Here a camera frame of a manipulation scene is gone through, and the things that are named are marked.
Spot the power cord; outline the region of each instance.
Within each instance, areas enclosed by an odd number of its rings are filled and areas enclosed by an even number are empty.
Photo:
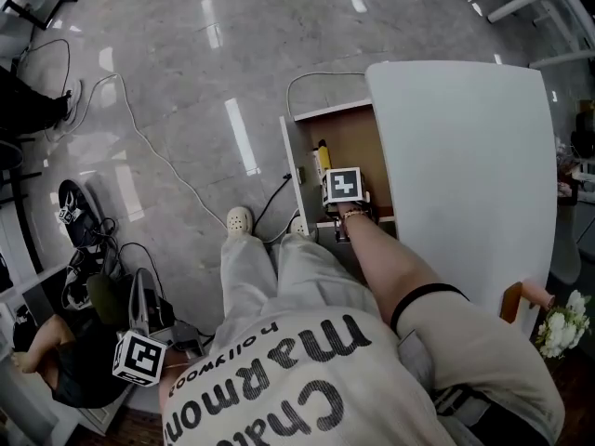
[[[155,273],[155,277],[157,278],[157,283],[159,284],[159,290],[161,291],[161,297],[164,299],[164,301],[167,300],[167,298],[165,297],[165,292],[164,292],[164,286],[161,284],[161,279],[159,278],[159,272],[157,271],[157,267],[155,266],[155,262],[152,260],[152,256],[151,253],[149,253],[149,250],[144,247],[142,244],[140,243],[135,243],[135,242],[130,242],[130,243],[124,243],[121,247],[120,250],[118,251],[118,256],[117,259],[120,259],[120,255],[122,254],[122,250],[124,248],[126,248],[127,246],[138,246],[142,249],[145,250],[145,253],[147,254],[147,256],[149,257],[149,259],[151,260],[151,266],[152,266],[152,270]]]
[[[70,44],[68,43],[67,40],[63,39],[63,38],[58,38],[56,40],[52,40],[49,41],[43,45],[40,45],[36,48],[33,48],[31,50],[29,50],[29,52],[34,52],[37,51],[45,46],[51,45],[53,43],[56,43],[58,41],[61,41],[63,43],[66,44],[66,48],[67,48],[67,52],[68,52],[68,61],[67,61],[67,71],[66,71],[66,77],[64,79],[64,84],[62,86],[62,94],[64,93],[64,90],[66,88],[66,83],[68,81],[68,76],[70,74],[70,66],[71,66],[71,50],[70,50]],[[287,86],[287,91],[286,91],[286,106],[287,106],[287,113],[289,114],[290,117],[293,118],[292,112],[291,112],[291,107],[290,107],[290,102],[289,102],[289,92],[291,89],[291,86],[293,85],[293,83],[295,83],[296,81],[298,81],[301,78],[307,77],[307,76],[311,76],[311,75],[315,75],[315,74],[327,74],[327,75],[364,75],[363,72],[307,72],[305,74],[301,74],[300,76],[294,78],[289,85]],[[135,132],[139,135],[140,138],[142,138],[145,143],[149,146],[149,149],[151,150],[151,152],[159,159],[161,159],[164,163],[167,164],[167,166],[170,168],[170,170],[172,171],[172,173],[174,174],[174,176],[176,177],[176,179],[182,183],[183,185],[185,185],[194,195],[194,197],[196,198],[196,200],[198,200],[198,203],[204,208],[204,210],[210,215],[212,216],[218,223],[219,225],[223,228],[223,229],[227,229],[227,225],[217,216],[215,215],[215,213],[213,213],[203,202],[202,198],[200,197],[200,195],[198,194],[198,192],[196,191],[196,189],[190,185],[186,180],[184,180],[178,173],[178,171],[176,170],[176,168],[161,154],[159,154],[155,148],[153,147],[153,145],[151,144],[151,142],[147,139],[147,137],[139,131],[139,128],[137,127],[137,123],[136,123],[136,119],[134,117],[134,113],[132,112],[132,109],[130,108],[130,103],[128,101],[128,94],[126,92],[126,83],[124,81],[124,78],[122,77],[122,75],[120,73],[113,73],[110,74],[108,76],[105,76],[101,79],[99,79],[92,87],[91,89],[91,94],[89,95],[88,101],[86,102],[86,107],[85,107],[85,111],[83,113],[83,117],[81,118],[81,120],[71,129],[68,131],[65,131],[62,135],[60,135],[58,138],[56,138],[55,140],[50,140],[50,138],[47,136],[46,131],[46,138],[50,143],[57,143],[60,142],[60,140],[62,140],[65,136],[68,136],[70,134],[72,134],[74,131],[76,131],[85,121],[86,115],[88,113],[89,107],[91,105],[91,100],[93,99],[93,95],[95,94],[95,90],[97,89],[97,87],[103,83],[104,81],[108,81],[110,79],[113,78],[119,78],[120,82],[122,84],[122,88],[124,90],[124,99],[125,99],[125,103],[126,103],[126,107],[128,109],[128,112],[130,114],[130,118],[132,120],[132,125],[133,128],[135,130]],[[264,215],[264,213],[266,212],[266,210],[269,208],[269,205],[271,204],[272,199],[277,195],[277,193],[284,187],[284,185],[289,181],[289,179],[291,178],[291,175],[285,175],[284,176],[285,181],[282,184],[282,186],[277,189],[277,191],[270,197],[269,201],[267,202],[265,208],[263,209],[262,213],[260,214],[260,216],[258,217],[256,223],[254,224],[254,228],[256,227],[256,225],[258,224],[258,222],[262,219],[262,216]],[[298,212],[298,210],[296,210],[294,212],[294,214],[292,215],[291,219],[289,220],[289,223],[287,224],[287,226],[285,227],[285,229],[279,233],[279,235],[277,235],[275,238],[273,238],[272,240],[268,240],[265,243],[274,243],[276,240],[278,240],[287,230],[287,228],[289,227],[289,225],[291,224],[291,221],[293,221],[293,219],[296,217],[296,213]]]
[[[270,197],[270,198],[269,198],[269,200],[267,201],[267,204],[266,204],[266,205],[264,206],[264,208],[262,209],[262,212],[260,213],[260,216],[259,216],[259,217],[257,218],[257,220],[255,221],[255,223],[254,223],[254,226],[252,227],[252,233],[255,233],[255,232],[256,232],[256,229],[257,229],[257,224],[258,224],[258,222],[259,222],[259,221],[262,219],[262,217],[263,217],[263,216],[264,216],[264,214],[266,213],[266,211],[267,211],[267,208],[269,208],[269,205],[271,205],[271,202],[272,202],[272,200],[273,200],[273,199],[274,199],[274,198],[277,196],[277,193],[279,193],[279,192],[280,192],[280,191],[283,189],[283,187],[284,187],[285,185],[287,185],[287,182],[288,182],[289,180],[291,180],[291,174],[285,174],[285,175],[283,175],[283,178],[284,178],[284,182],[283,182],[283,183],[281,184],[281,186],[280,186],[280,187],[279,187],[279,188],[278,188],[278,189],[275,191],[275,193],[274,193],[273,195],[271,195],[271,197]]]

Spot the black pants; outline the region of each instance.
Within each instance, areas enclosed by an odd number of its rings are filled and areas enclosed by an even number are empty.
[[[0,128],[13,136],[55,125],[66,117],[68,97],[52,99],[39,94],[0,66]]]

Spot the hand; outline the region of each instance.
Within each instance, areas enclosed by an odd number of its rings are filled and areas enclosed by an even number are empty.
[[[21,370],[24,374],[32,374],[35,369],[32,367],[32,363],[29,361],[27,352],[12,352],[10,359],[15,367]]]
[[[343,215],[345,215],[350,210],[353,210],[354,208],[360,208],[360,207],[358,205],[356,205],[355,203],[344,202],[344,203],[337,203],[337,208],[338,208],[339,214],[341,215],[341,217],[343,217]]]

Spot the gray tile floor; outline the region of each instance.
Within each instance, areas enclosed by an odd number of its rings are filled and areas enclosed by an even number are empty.
[[[471,5],[486,14],[506,1],[80,0],[65,4],[34,45],[68,39],[71,77],[83,80],[84,101],[100,77],[121,73],[139,129],[224,218],[237,204],[258,213],[282,182],[288,166],[278,119],[287,84],[304,72],[362,71],[383,60],[495,62],[495,55],[504,64],[526,65],[555,54],[529,11],[490,25]],[[65,71],[58,43],[33,53],[20,75],[58,96]],[[555,129],[566,136],[575,100],[595,93],[587,65],[543,74],[557,95],[550,103]],[[294,85],[292,108],[299,113],[365,96],[358,76],[312,76]],[[243,159],[231,126],[237,112],[258,167],[248,173],[255,167]],[[104,215],[119,221],[120,242],[143,243],[152,252],[177,314],[214,331],[222,321],[218,270],[225,231],[135,134],[119,81],[98,89],[74,134],[58,144],[38,136],[26,157],[27,170],[44,173],[26,190],[45,267],[73,253],[57,221],[56,192],[64,178],[78,178]],[[295,207],[288,185],[258,234],[276,234]],[[149,267],[133,249],[125,256],[129,266]]]

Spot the white chair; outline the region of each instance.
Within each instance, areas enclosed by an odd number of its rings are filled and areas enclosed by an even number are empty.
[[[498,20],[503,19],[510,13],[513,13],[527,5],[531,5],[539,0],[512,0],[511,2],[505,4],[503,7],[499,8],[498,10],[493,11],[487,16],[488,21],[492,23],[496,23]],[[571,43],[571,47],[573,49],[572,52],[566,53],[564,55],[555,56],[553,58],[542,59],[540,61],[534,61],[529,64],[529,68],[533,68],[535,70],[539,70],[546,66],[551,66],[553,64],[560,64],[566,61],[574,61],[576,59],[588,59],[588,58],[595,58],[595,22],[593,22],[593,18],[589,15],[589,13],[583,7],[583,4],[580,0],[562,0],[573,13],[576,18],[576,21],[580,25],[581,29],[584,32],[584,36],[587,40],[588,46],[590,49],[580,49],[578,46],[578,42],[575,39],[575,44]],[[562,20],[560,19],[560,15],[557,14],[553,9],[553,6],[546,5],[544,3],[544,8],[549,13],[546,17],[552,17],[556,26],[561,30],[562,34],[569,40],[569,36],[573,38],[571,34],[568,34],[568,29],[563,25]]]

